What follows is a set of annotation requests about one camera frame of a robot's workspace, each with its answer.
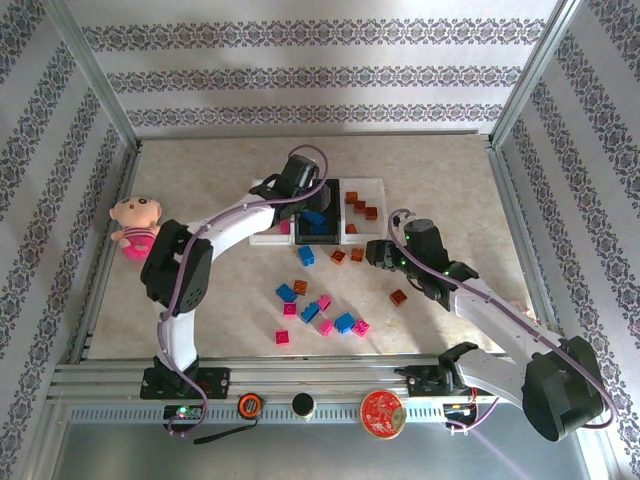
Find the plastic block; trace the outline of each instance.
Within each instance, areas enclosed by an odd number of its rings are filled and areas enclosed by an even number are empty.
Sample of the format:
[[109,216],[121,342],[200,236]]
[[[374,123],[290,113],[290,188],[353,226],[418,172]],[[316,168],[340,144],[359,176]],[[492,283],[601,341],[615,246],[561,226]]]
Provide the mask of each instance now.
[[389,296],[389,298],[391,298],[391,301],[396,307],[399,307],[405,302],[405,300],[407,299],[407,296],[404,294],[402,290],[396,290]]
[[344,203],[347,205],[354,204],[358,201],[358,192],[347,192],[344,197]]
[[320,307],[320,310],[324,312],[331,305],[331,297],[329,295],[323,295],[316,303]]
[[282,309],[282,313],[285,318],[296,318],[297,310],[298,309],[295,303],[285,303],[284,308]]
[[344,258],[346,256],[347,254],[344,253],[342,250],[336,250],[335,252],[333,252],[333,255],[331,255],[331,261],[338,265],[342,265],[342,262],[344,262]]
[[289,331],[278,330],[276,332],[276,345],[288,345],[289,344]]
[[367,209],[367,202],[364,200],[358,200],[353,204],[353,211],[356,213],[364,213]]
[[309,265],[313,265],[316,262],[316,257],[313,255],[310,246],[300,247],[298,249],[298,255],[300,256],[300,261],[302,261],[302,265],[308,267]]
[[318,329],[323,337],[328,337],[333,331],[333,322],[331,320],[325,320]]
[[362,248],[351,249],[351,261],[361,262],[364,257],[364,250]]
[[280,233],[283,235],[289,235],[291,233],[291,224],[289,223],[289,220],[280,222]]
[[302,212],[302,218],[312,225],[324,225],[327,217],[318,212]]
[[353,315],[351,315],[350,313],[345,313],[344,315],[339,316],[338,318],[336,318],[336,321],[334,323],[336,330],[338,330],[340,333],[347,333],[355,326],[355,324],[356,319],[353,318]]
[[364,210],[364,215],[367,220],[377,220],[378,219],[378,209],[377,207],[367,207]]
[[278,295],[284,303],[293,303],[298,298],[296,292],[289,288],[289,285],[283,283],[278,288],[276,288],[276,295]]
[[309,323],[311,322],[311,320],[313,320],[313,317],[315,317],[319,311],[320,307],[318,306],[318,304],[316,302],[311,302],[311,304],[309,304],[309,306],[305,308],[304,311],[300,314],[300,318],[302,318],[302,321],[304,323]]
[[311,235],[329,235],[329,227],[327,225],[311,225],[309,233]]
[[356,324],[353,326],[351,330],[353,330],[353,333],[355,333],[359,337],[364,337],[365,334],[367,333],[367,330],[369,330],[369,324],[364,320],[360,319],[356,322]]
[[304,294],[307,293],[307,282],[304,280],[296,280],[293,282],[293,291],[298,295],[304,296]]

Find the red circular label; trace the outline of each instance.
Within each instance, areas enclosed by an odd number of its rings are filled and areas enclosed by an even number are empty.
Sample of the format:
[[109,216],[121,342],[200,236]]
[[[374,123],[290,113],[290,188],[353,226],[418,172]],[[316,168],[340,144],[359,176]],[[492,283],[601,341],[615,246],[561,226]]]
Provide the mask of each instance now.
[[362,401],[360,419],[374,437],[394,438],[407,422],[407,410],[395,393],[373,392]]

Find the black round object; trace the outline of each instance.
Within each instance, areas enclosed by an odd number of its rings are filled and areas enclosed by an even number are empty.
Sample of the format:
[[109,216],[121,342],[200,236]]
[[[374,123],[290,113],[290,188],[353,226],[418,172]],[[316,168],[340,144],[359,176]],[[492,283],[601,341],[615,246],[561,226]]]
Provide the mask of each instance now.
[[299,393],[293,397],[293,402],[291,402],[293,411],[301,417],[306,417],[313,412],[314,405],[313,397],[308,393]]

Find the gray surface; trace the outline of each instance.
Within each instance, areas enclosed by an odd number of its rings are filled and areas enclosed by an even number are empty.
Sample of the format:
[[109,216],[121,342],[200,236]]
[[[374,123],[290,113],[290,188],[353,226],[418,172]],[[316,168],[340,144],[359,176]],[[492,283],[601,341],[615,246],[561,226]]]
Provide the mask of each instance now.
[[360,425],[259,425],[194,446],[160,426],[69,425],[63,446],[60,480],[588,478],[575,435],[549,443],[509,405],[468,437],[439,424],[409,424],[392,441]]

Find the stuffed toy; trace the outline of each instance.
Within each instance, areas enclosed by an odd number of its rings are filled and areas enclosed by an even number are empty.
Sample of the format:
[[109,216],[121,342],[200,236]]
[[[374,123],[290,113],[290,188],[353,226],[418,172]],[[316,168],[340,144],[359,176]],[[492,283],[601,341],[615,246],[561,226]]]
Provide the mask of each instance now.
[[122,247],[125,257],[144,261],[151,252],[153,242],[160,231],[157,225],[162,207],[155,200],[144,197],[125,198],[109,210],[109,216],[124,227],[111,234]]

